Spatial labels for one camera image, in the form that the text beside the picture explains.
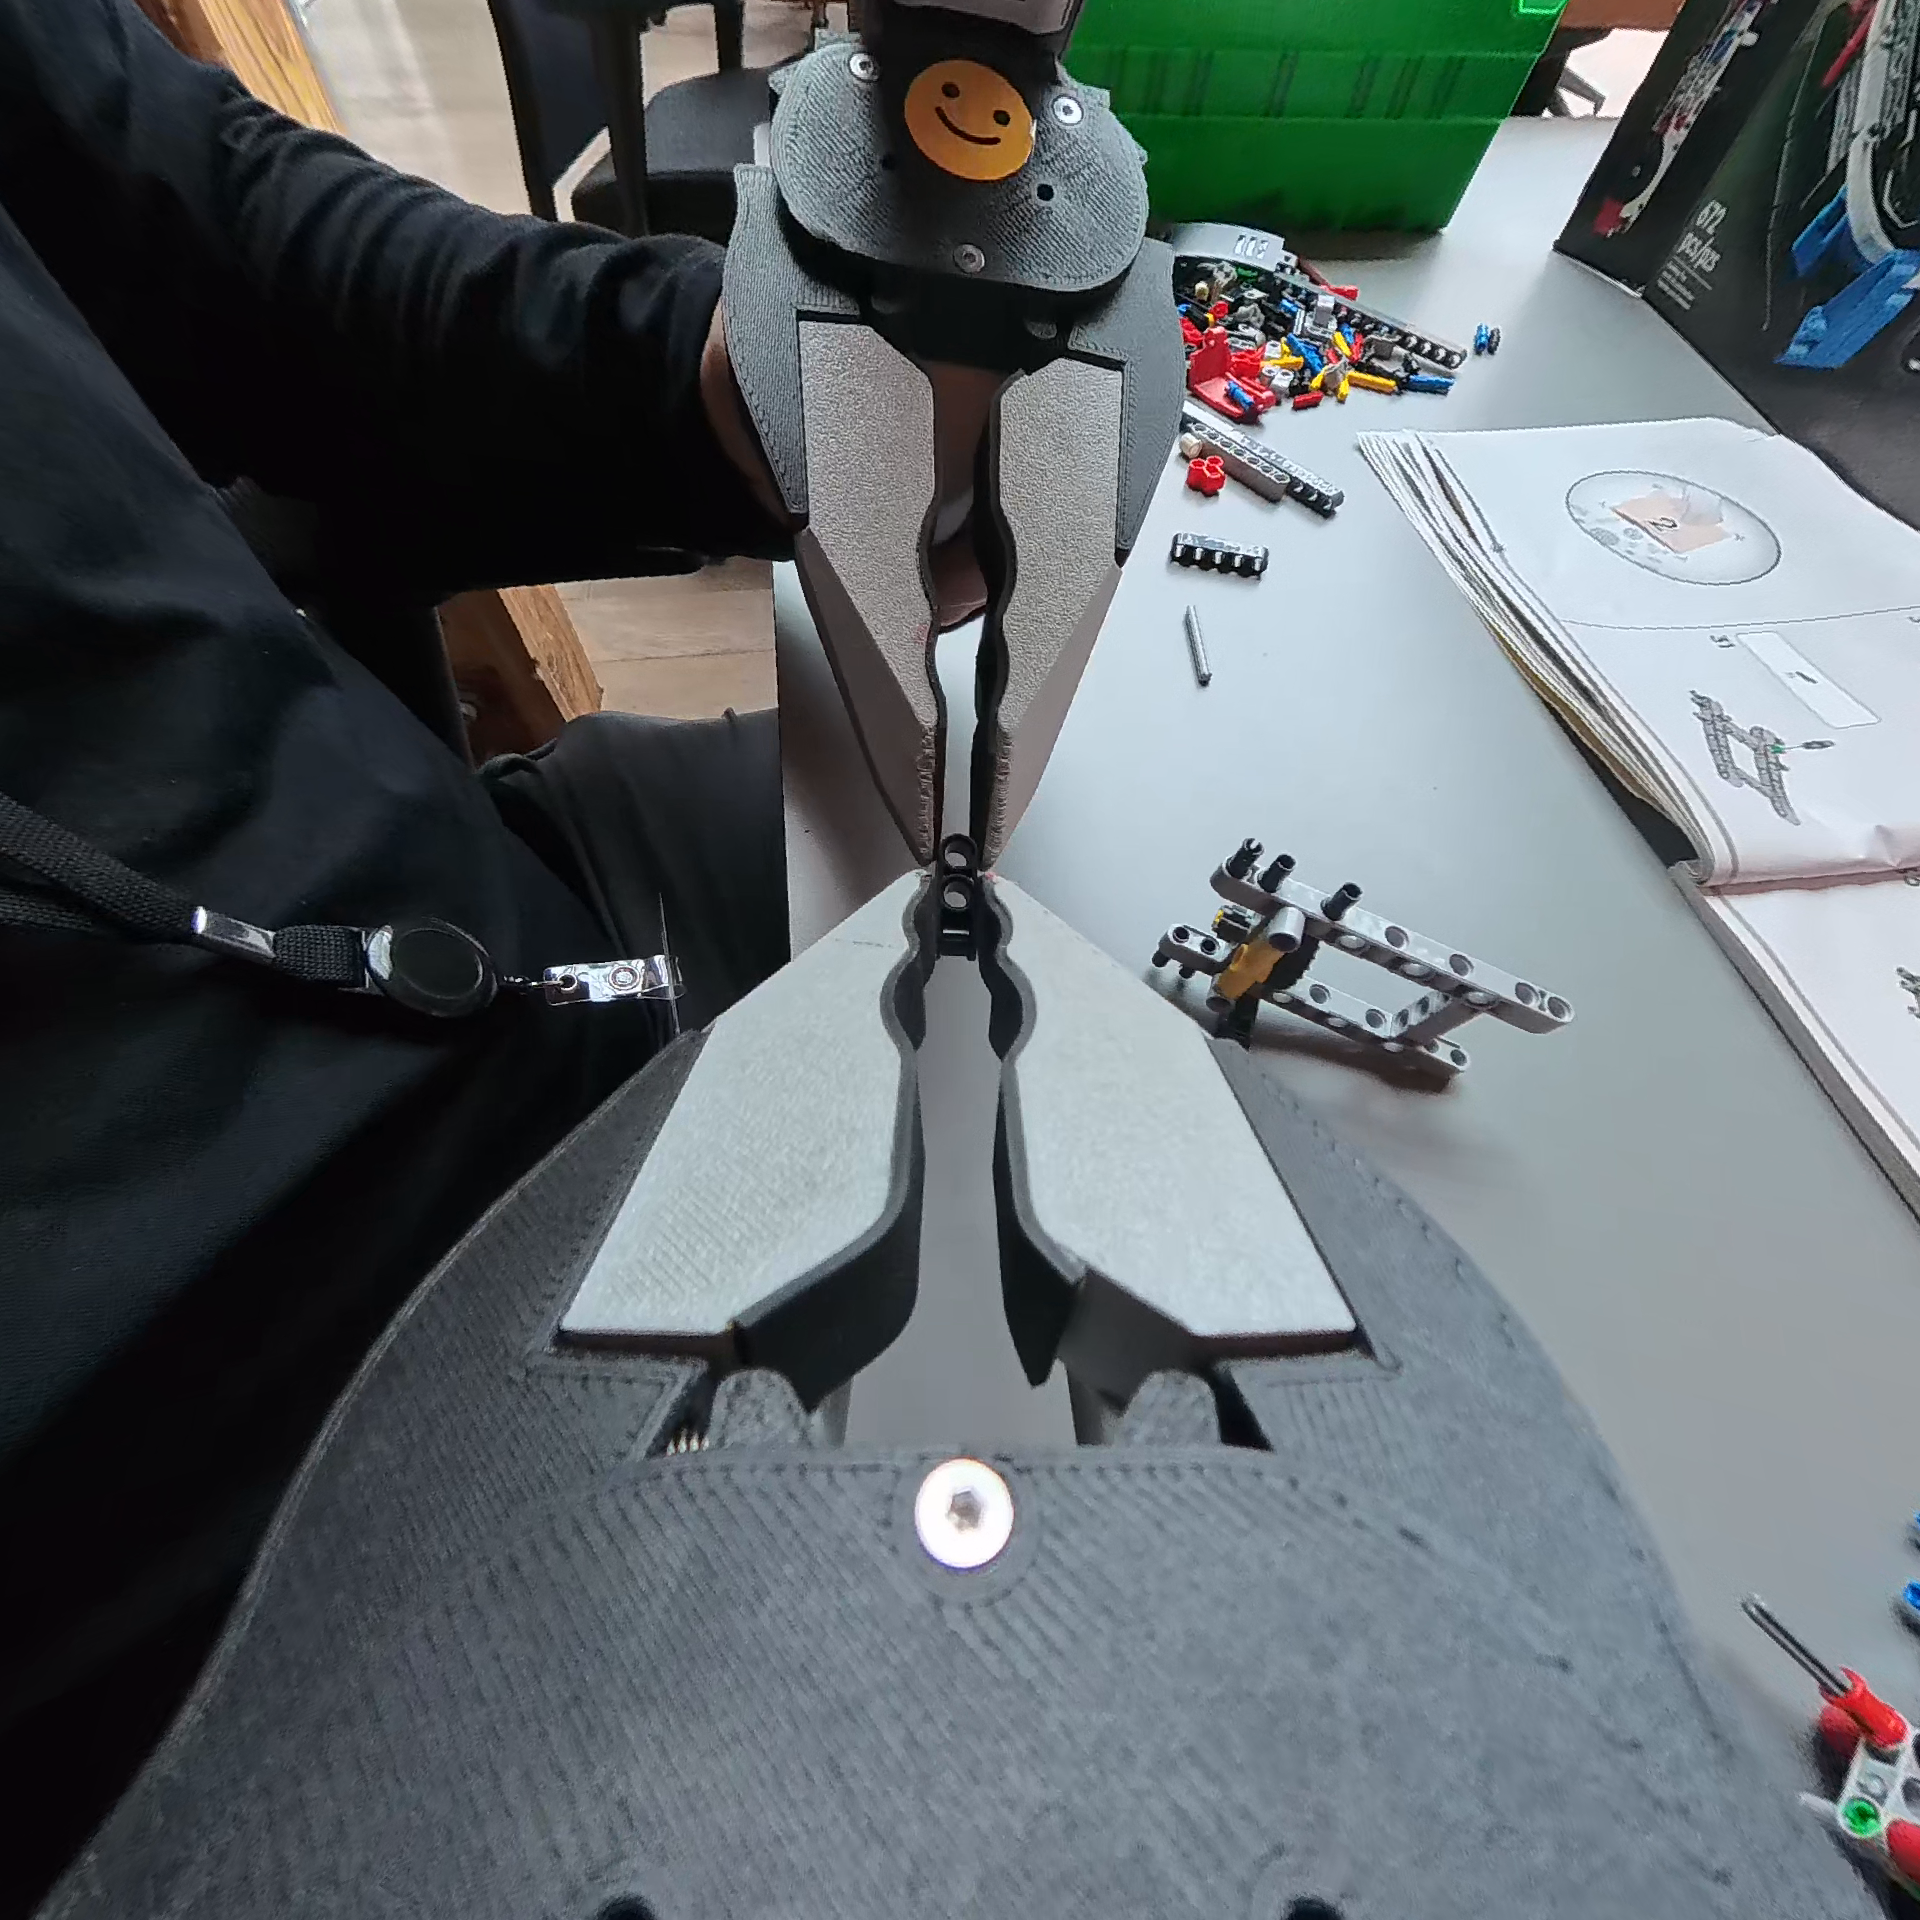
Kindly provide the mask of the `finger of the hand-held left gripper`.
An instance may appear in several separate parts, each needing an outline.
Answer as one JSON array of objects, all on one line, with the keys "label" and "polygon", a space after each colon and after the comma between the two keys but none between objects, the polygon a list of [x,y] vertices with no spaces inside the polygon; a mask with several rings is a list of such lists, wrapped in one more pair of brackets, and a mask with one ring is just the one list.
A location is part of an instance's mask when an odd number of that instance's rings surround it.
[{"label": "finger of the hand-held left gripper", "polygon": [[1122,373],[1055,358],[991,425],[1002,563],[976,656],[971,831],[997,861],[1033,801],[1118,582]]},{"label": "finger of the hand-held left gripper", "polygon": [[930,379],[877,331],[802,320],[806,525],[795,567],[877,794],[913,861],[939,846],[944,701],[932,685]]}]

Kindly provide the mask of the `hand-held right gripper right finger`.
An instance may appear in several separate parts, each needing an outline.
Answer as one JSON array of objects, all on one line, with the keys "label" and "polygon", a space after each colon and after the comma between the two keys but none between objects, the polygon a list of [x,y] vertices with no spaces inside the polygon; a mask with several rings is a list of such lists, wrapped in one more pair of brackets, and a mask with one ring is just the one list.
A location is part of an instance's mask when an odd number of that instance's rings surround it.
[{"label": "hand-held right gripper right finger", "polygon": [[1203,1031],[1004,879],[982,881],[978,942],[1025,1378],[1352,1350],[1357,1315]]}]

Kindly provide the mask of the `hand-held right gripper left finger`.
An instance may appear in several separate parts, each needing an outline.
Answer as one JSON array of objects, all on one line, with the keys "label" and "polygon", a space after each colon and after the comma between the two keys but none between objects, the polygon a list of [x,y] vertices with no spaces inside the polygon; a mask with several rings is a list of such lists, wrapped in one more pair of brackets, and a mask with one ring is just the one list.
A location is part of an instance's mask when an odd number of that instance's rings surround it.
[{"label": "hand-held right gripper left finger", "polygon": [[824,1403],[918,1289],[928,875],[709,1024],[574,1300],[567,1345],[761,1367]]}]

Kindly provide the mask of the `grey lego frame assembly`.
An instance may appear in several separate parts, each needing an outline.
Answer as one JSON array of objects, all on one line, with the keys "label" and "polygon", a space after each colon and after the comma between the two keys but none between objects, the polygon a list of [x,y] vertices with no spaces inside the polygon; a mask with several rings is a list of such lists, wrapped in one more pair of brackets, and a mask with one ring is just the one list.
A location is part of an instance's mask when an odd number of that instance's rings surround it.
[{"label": "grey lego frame assembly", "polygon": [[[1216,1041],[1249,1049],[1261,1009],[1281,1009],[1354,1043],[1369,1061],[1445,1086],[1469,1069],[1457,1031],[1477,1021],[1535,1036],[1573,1024],[1564,997],[1363,908],[1357,885],[1333,891],[1308,885],[1291,855],[1265,859],[1259,841],[1226,857],[1209,886],[1211,919],[1166,928],[1148,963],[1203,982]],[[1323,958],[1375,969],[1410,997],[1389,1008],[1368,991],[1334,987],[1315,975]]]}]

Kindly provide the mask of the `pile of loose lego pieces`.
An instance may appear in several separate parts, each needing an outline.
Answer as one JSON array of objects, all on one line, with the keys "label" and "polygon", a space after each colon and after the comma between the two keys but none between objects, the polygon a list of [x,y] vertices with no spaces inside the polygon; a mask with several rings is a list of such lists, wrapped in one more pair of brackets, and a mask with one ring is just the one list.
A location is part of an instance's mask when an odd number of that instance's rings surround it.
[{"label": "pile of loose lego pieces", "polygon": [[1357,394],[1446,396],[1475,354],[1382,312],[1265,231],[1179,224],[1166,242],[1185,338],[1177,447],[1192,494],[1233,481],[1333,518],[1342,491],[1285,455],[1265,421]]}]

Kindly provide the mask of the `lego instruction booklet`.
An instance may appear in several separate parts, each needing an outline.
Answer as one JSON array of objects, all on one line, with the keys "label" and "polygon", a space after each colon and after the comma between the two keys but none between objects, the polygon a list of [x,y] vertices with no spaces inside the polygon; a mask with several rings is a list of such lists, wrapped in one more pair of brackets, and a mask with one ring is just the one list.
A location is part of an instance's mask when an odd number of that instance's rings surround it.
[{"label": "lego instruction booklet", "polygon": [[1916,532],[1724,420],[1357,451],[1916,1203]]}]

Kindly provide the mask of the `partly built lego model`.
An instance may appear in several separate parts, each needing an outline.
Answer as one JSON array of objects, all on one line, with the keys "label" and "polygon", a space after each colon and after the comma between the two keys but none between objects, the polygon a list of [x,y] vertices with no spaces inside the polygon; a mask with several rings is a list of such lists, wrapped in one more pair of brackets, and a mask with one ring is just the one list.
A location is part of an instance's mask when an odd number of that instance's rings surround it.
[{"label": "partly built lego model", "polygon": [[1856,1668],[1825,1660],[1763,1597],[1743,1616],[1810,1683],[1821,1790],[1799,1794],[1814,1825],[1834,1842],[1889,1918],[1916,1918],[1916,1705],[1899,1705]]}]

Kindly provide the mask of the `person's left hand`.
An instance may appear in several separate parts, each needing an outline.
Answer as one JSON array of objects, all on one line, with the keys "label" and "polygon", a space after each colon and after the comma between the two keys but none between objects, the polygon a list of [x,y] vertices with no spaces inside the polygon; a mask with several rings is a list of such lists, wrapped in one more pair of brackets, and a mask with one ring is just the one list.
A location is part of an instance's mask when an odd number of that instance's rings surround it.
[{"label": "person's left hand", "polygon": [[754,504],[783,533],[794,533],[802,521],[787,510],[780,494],[777,474],[765,459],[754,420],[747,410],[744,394],[735,384],[724,305],[713,308],[705,331],[705,344],[701,354],[701,402],[716,447],[744,480],[747,491],[754,496]]}]

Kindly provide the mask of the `green plastic bin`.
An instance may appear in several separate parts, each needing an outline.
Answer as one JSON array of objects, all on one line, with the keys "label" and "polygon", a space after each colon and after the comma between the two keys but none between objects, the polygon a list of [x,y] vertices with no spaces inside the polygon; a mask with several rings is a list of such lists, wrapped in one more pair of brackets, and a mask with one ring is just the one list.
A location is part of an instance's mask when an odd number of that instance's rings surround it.
[{"label": "green plastic bin", "polygon": [[1084,3],[1064,55],[1147,152],[1153,224],[1446,227],[1560,3]]}]

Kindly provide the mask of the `wooden cabinet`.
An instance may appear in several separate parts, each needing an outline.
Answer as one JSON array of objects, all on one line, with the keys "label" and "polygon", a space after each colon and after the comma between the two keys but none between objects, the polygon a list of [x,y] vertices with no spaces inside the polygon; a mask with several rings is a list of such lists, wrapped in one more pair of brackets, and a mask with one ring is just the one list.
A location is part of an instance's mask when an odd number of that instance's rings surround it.
[{"label": "wooden cabinet", "polygon": [[538,749],[601,710],[601,685],[556,587],[476,589],[441,610],[467,755]]}]

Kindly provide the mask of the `black office chair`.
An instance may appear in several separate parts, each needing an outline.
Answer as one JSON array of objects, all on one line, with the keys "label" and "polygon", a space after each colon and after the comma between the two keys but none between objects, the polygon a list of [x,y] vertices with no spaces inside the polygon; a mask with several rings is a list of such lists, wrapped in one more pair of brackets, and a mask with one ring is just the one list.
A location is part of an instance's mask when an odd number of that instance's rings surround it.
[{"label": "black office chair", "polygon": [[489,3],[526,198],[556,221],[563,172],[609,134],[571,190],[571,219],[624,236],[734,232],[734,172],[770,112],[770,75],[744,64],[744,7],[713,3],[716,75],[643,100],[641,35],[669,3]]}]

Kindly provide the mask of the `person's dark clothing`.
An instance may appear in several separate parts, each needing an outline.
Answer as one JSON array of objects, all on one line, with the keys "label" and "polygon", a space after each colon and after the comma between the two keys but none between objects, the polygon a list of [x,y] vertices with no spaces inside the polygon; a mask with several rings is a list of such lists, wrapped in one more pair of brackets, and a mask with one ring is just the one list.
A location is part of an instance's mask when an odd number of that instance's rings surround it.
[{"label": "person's dark clothing", "polygon": [[[470,772],[203,496],[182,570],[170,528],[2,544],[5,797],[254,924],[431,915],[528,972],[669,950],[695,1024],[777,969],[770,714],[601,714]],[[367,1345],[658,1025],[2,932],[5,1918],[161,1738]]]}]

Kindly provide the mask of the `black box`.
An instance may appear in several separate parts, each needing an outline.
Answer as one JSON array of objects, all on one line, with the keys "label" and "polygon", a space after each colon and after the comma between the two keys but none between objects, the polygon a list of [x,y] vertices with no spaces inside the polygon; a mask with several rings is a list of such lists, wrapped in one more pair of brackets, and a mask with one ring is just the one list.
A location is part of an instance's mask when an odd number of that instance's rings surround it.
[{"label": "black box", "polygon": [[1555,249],[1916,525],[1915,3],[1684,3]]}]

